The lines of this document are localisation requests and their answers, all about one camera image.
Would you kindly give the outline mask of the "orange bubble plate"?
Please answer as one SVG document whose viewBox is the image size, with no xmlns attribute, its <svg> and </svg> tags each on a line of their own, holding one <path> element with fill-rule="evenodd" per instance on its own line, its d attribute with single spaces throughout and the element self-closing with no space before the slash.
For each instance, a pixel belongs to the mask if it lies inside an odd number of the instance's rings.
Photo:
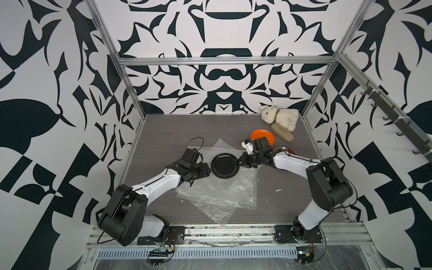
<svg viewBox="0 0 432 270">
<path fill-rule="evenodd" d="M 262 137 L 265 137 L 271 146 L 273 146 L 275 144 L 275 137 L 268 130 L 256 129 L 256 130 L 252 131 L 252 133 L 250 134 L 251 140 L 257 140 L 257 139 L 260 139 Z"/>
</svg>

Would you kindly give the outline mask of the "clear bubble wrap sheet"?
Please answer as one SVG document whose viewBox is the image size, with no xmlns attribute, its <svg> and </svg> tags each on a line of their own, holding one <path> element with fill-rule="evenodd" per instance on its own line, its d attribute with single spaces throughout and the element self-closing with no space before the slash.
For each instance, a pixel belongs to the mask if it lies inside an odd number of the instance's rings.
<svg viewBox="0 0 432 270">
<path fill-rule="evenodd" d="M 229 207 L 257 208 L 257 176 L 248 175 L 245 178 L 218 179 L 211 184 L 197 187 L 186 198 L 203 203 L 226 203 Z"/>
<path fill-rule="evenodd" d="M 257 208 L 257 174 L 259 168 L 240 167 L 231 178 L 222 179 L 211 173 L 209 177 L 185 183 L 176 188 L 180 199 L 190 201 L 200 210 L 211 207 Z"/>
<path fill-rule="evenodd" d="M 212 182 L 218 181 L 218 179 L 220 178 L 211 173 L 209 177 L 198 181 L 198 187 L 204 186 L 205 184 L 211 184 Z M 236 210 L 236 207 L 229 207 L 226 203 L 220 204 L 193 201 L 193 204 L 212 221 L 219 225 L 225 225 Z"/>
</svg>

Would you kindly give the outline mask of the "red floral dinner plate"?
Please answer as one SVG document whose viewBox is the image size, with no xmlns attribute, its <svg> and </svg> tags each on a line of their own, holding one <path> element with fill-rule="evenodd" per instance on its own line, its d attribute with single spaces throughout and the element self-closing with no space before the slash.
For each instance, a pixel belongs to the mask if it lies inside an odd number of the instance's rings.
<svg viewBox="0 0 432 270">
<path fill-rule="evenodd" d="M 287 155 L 295 155 L 295 153 L 289 149 L 288 147 L 284 147 L 284 146 L 278 146 L 278 147 L 274 147 L 273 148 L 273 152 L 274 153 L 285 153 Z"/>
</svg>

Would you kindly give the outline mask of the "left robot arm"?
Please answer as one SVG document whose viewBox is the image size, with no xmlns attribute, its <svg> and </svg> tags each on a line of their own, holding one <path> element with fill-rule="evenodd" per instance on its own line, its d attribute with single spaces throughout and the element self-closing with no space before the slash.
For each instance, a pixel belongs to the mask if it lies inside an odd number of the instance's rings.
<svg viewBox="0 0 432 270">
<path fill-rule="evenodd" d="M 167 165 L 155 177 L 134 186 L 118 186 L 98 219 L 98 228 L 122 246 L 140 237 L 164 242 L 168 237 L 169 222 L 156 214 L 146 215 L 147 207 L 166 192 L 185 182 L 193 184 L 209 177 L 210 173 L 199 150 L 187 148 L 180 159 Z"/>
</svg>

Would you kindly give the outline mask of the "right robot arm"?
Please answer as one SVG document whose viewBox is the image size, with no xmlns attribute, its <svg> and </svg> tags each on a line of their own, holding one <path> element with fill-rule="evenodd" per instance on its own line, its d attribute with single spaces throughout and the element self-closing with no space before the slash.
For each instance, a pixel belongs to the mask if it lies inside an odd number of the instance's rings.
<svg viewBox="0 0 432 270">
<path fill-rule="evenodd" d="M 238 159 L 241 167 L 266 165 L 294 173 L 308 181 L 312 200 L 294 219 L 288 237 L 283 232 L 276 234 L 278 242 L 305 242 L 334 209 L 354 195 L 350 181 L 332 158 L 307 159 L 290 153 L 287 147 L 271 146 L 265 137 L 247 139 L 241 146 L 245 150 Z"/>
</svg>

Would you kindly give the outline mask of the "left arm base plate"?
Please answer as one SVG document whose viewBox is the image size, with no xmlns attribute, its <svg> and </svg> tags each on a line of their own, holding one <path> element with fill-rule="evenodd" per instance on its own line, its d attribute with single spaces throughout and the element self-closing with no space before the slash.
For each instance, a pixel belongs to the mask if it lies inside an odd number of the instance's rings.
<svg viewBox="0 0 432 270">
<path fill-rule="evenodd" d="M 161 233 L 156 237 L 143 236 L 137 240 L 138 245 L 156 245 L 162 243 L 164 245 L 176 245 L 184 242 L 185 227 L 184 226 L 165 226 Z"/>
</svg>

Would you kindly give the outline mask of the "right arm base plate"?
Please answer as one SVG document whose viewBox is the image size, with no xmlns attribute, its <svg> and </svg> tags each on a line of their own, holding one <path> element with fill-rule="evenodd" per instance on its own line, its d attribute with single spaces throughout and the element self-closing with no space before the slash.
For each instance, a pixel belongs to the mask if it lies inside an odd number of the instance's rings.
<svg viewBox="0 0 432 270">
<path fill-rule="evenodd" d="M 305 230 L 301 225 L 275 225 L 275 242 L 279 244 L 323 243 L 319 227 Z"/>
</svg>

